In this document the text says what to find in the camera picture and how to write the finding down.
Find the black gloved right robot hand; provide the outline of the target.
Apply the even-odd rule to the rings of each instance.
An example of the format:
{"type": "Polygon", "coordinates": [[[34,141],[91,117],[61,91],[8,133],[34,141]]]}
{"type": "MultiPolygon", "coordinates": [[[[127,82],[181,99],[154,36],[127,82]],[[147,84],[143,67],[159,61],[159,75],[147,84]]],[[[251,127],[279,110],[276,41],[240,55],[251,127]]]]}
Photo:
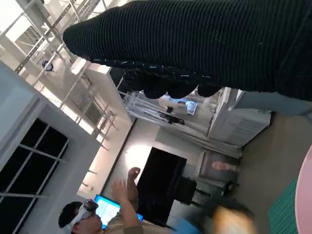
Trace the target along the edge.
{"type": "Polygon", "coordinates": [[[309,0],[136,0],[68,27],[63,41],[150,99],[224,87],[312,99],[309,0]]]}

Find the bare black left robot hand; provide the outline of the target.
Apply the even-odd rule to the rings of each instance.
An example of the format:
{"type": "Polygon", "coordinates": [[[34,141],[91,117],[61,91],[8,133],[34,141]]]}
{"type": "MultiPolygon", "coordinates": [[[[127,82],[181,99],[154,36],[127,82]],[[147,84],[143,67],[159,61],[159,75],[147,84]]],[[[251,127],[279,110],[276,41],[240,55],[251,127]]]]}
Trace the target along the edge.
{"type": "Polygon", "coordinates": [[[179,218],[172,234],[256,234],[254,215],[232,197],[214,195],[198,210],[179,218]]]}

